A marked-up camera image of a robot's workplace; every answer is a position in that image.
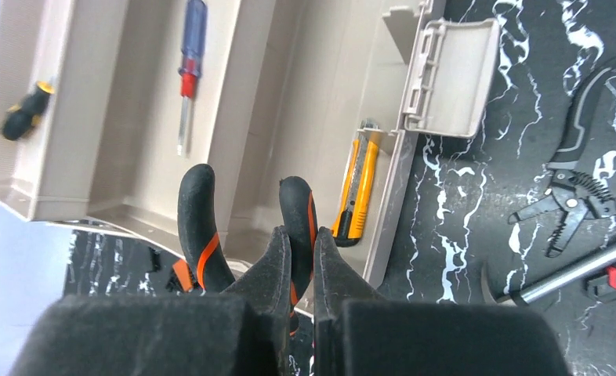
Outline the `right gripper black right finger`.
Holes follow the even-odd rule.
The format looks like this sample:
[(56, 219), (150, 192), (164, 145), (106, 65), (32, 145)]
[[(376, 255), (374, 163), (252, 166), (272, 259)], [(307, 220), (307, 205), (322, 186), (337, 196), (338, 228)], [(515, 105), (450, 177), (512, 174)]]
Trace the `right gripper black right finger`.
[(313, 253), (318, 375), (569, 374), (537, 313), (388, 300), (348, 265), (324, 227)]

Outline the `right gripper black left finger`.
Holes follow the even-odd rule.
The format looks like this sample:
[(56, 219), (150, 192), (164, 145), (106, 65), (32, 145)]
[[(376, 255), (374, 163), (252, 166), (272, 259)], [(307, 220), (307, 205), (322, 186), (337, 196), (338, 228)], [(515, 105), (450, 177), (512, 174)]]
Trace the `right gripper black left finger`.
[(69, 295), (42, 314), (11, 374), (286, 375), (290, 272), (279, 226), (219, 294)]

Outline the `orange black scraper tool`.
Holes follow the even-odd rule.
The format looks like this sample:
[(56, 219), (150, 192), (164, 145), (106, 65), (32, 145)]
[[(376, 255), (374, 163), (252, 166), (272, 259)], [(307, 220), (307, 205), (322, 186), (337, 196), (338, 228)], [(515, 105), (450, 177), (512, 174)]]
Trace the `orange black scraper tool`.
[(168, 292), (190, 293), (199, 286), (190, 267), (184, 259), (179, 259), (172, 264), (168, 282), (165, 289)]

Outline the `yellow black utility knife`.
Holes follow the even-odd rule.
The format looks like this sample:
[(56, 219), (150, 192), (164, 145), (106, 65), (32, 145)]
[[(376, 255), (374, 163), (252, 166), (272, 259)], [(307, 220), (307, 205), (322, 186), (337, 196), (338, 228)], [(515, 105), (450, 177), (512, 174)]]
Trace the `yellow black utility knife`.
[(332, 226), (338, 247), (353, 247), (363, 237), (378, 156), (379, 145), (363, 133), (358, 134), (348, 161), (339, 216)]

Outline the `translucent brown beige tool box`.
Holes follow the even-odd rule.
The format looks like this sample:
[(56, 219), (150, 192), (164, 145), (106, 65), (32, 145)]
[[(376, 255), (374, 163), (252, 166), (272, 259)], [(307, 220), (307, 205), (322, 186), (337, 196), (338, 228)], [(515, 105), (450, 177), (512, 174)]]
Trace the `translucent brown beige tool box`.
[[(37, 81), (52, 81), (55, 88), (30, 133), (17, 141), (0, 133), (0, 205), (27, 221), (94, 219), (118, 235), (155, 245), (140, 226), (96, 217), (92, 197), (130, 2), (0, 1), (0, 130), (6, 111), (33, 92)], [(239, 144), (234, 131), (250, 122), (277, 2), (208, 2), (186, 155), (176, 149), (179, 119), (172, 145), (190, 167), (206, 163), (214, 169), (214, 148)], [(382, 259), (399, 219), (389, 204), (409, 169), (400, 159), (402, 150), (420, 135), (471, 139), (477, 134), (501, 34), (493, 18), (445, 20), (442, 1), (392, 2), (382, 18), (406, 67), (395, 123), (385, 130), (373, 118), (362, 119), (347, 154), (361, 133), (379, 145), (363, 237), (342, 250), (374, 287), (373, 265)]]

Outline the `blue red screwdriver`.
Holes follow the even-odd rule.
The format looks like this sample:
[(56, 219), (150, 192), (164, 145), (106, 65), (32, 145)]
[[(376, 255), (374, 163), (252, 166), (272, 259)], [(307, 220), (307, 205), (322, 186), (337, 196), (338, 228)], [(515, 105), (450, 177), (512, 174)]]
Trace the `blue red screwdriver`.
[(202, 61), (205, 53), (205, 35), (208, 7), (203, 1), (189, 0), (186, 3), (181, 43), (181, 64), (178, 72), (181, 77), (180, 95), (182, 97), (177, 154), (185, 156), (190, 124), (191, 105), (197, 92), (201, 77)]

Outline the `yellow black screwdriver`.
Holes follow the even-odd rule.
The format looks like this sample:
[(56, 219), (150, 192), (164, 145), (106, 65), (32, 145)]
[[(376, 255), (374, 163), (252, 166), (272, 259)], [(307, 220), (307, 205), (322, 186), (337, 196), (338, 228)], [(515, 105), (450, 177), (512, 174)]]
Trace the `yellow black screwdriver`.
[(9, 141), (25, 137), (40, 123), (54, 93), (52, 81), (37, 81), (33, 92), (6, 111), (1, 135)]

